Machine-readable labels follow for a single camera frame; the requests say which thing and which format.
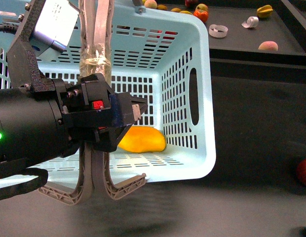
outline basket handle hole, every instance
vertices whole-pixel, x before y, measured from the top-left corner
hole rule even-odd
[[[197,125],[199,122],[199,103],[196,68],[192,68],[189,74],[189,107],[191,111],[191,121],[193,125]]]

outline screw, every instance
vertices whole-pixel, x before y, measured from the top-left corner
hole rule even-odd
[[[67,97],[68,97],[68,98],[72,98],[73,95],[74,95],[74,94],[73,94],[72,92],[68,92]]]
[[[20,22],[22,22],[23,21],[23,19],[24,19],[24,14],[20,14],[19,16],[18,16],[18,21],[20,21]]]
[[[78,97],[79,96],[79,90],[75,89],[72,91],[72,94],[75,96],[75,97]]]
[[[30,10],[30,6],[31,6],[31,5],[30,5],[29,3],[26,3],[26,5],[25,5],[25,10],[26,10],[26,11],[29,11],[29,10]]]
[[[31,90],[31,84],[26,83],[26,84],[24,84],[24,87],[25,87],[26,91]]]

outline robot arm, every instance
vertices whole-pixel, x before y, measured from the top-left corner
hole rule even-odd
[[[45,48],[46,57],[66,48],[56,37],[42,31],[38,34],[44,3],[32,0],[26,9],[7,53],[13,88],[0,90],[0,179],[16,174],[38,178],[0,189],[0,200],[44,186],[47,171],[29,167],[70,156],[84,141],[92,143],[97,151],[115,151],[147,109],[146,99],[128,92],[114,93],[102,74],[69,85],[40,72],[35,51],[38,46],[47,45],[47,40],[52,42]],[[76,21],[75,7],[68,7],[76,15],[72,21]]]

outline white tape roll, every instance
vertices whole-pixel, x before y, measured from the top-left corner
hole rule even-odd
[[[255,28],[255,27],[257,27],[258,22],[259,22],[258,17],[256,17],[256,16],[251,16],[251,17],[249,17],[249,18],[247,19],[247,21],[244,21],[244,22],[242,23],[242,26],[243,26],[244,28]]]
[[[228,28],[226,26],[210,25],[209,26],[209,35],[215,38],[224,38],[228,34]]]

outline light blue basket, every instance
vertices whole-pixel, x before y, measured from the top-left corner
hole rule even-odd
[[[23,0],[0,1],[0,11],[24,12]],[[14,18],[0,15],[3,18]],[[0,88],[9,88],[6,51],[13,35],[0,33]],[[69,47],[55,62],[39,61],[50,78],[76,82],[79,75],[80,25]],[[207,175],[215,163],[215,137],[211,93],[208,33],[194,16],[147,9],[135,12],[131,0],[116,0],[112,36],[112,88],[147,97],[148,111],[139,125],[149,125],[166,137],[161,153],[111,154],[111,175],[120,182],[146,173],[149,182],[194,179]],[[190,109],[190,73],[197,74],[199,120]],[[74,187],[78,154],[36,165],[49,171],[49,181]],[[0,181],[12,184],[21,177]]]

